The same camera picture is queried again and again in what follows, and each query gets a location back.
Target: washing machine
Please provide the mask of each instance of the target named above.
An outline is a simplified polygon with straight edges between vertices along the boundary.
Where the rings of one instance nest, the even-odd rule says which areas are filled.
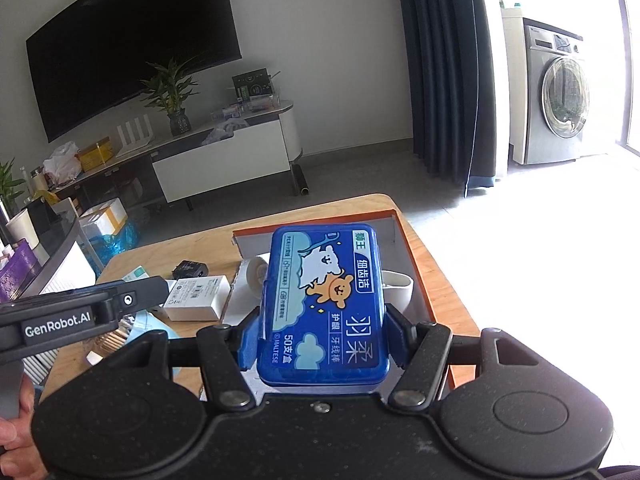
[[[589,114],[582,37],[521,16],[519,23],[503,23],[513,160],[540,164],[579,158]]]

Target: plastic bag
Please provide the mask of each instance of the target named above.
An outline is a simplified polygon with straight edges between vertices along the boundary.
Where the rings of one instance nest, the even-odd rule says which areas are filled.
[[[231,118],[229,120],[226,120],[224,123],[218,124],[215,129],[211,131],[207,138],[202,141],[201,146],[213,144],[214,142],[218,142],[219,140],[229,139],[234,136],[235,130],[241,130],[242,128],[246,128],[248,126],[249,123],[244,119]]]
[[[60,186],[80,174],[82,165],[76,158],[78,151],[76,143],[70,141],[57,147],[51,153],[51,157],[44,161],[44,171],[49,174],[54,184]]]
[[[139,240],[140,235],[135,225],[133,222],[127,221],[118,234],[94,237],[89,241],[102,264],[106,265],[116,254],[135,249]]]

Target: cardboard packaging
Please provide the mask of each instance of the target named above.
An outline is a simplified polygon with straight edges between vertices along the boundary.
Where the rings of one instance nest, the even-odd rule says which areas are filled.
[[[93,168],[104,164],[112,156],[113,148],[111,147],[111,139],[109,137],[104,137],[78,152],[78,160],[80,161],[82,170],[85,172],[91,171]]]
[[[178,280],[164,312],[171,321],[218,321],[231,292],[226,276],[205,276]]]
[[[80,226],[91,240],[118,234],[128,218],[120,199],[114,198],[87,209],[80,217]]]

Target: purple box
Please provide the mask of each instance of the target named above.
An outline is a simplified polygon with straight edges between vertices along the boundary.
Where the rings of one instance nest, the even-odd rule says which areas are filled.
[[[0,303],[17,300],[41,270],[27,240],[20,240],[15,254],[0,270]]]

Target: finger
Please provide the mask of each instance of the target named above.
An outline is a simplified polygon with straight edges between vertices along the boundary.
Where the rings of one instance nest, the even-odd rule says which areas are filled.
[[[31,437],[31,417],[33,412],[22,412],[20,417],[14,418],[11,424],[15,428],[15,437],[13,440],[4,444],[7,451],[18,449],[19,447],[33,446],[33,438]]]
[[[22,383],[20,384],[20,409],[30,413],[33,411],[33,403],[35,400],[35,390],[33,383],[27,374],[22,375]]]
[[[0,446],[5,446],[6,444],[15,440],[18,436],[18,432],[15,430],[15,426],[0,418]]]
[[[23,447],[0,456],[0,470],[5,476],[29,476],[41,467],[44,466],[35,446]]]
[[[44,466],[41,469],[38,469],[35,473],[30,474],[29,476],[18,476],[14,480],[44,480],[47,477],[47,470],[44,469]]]

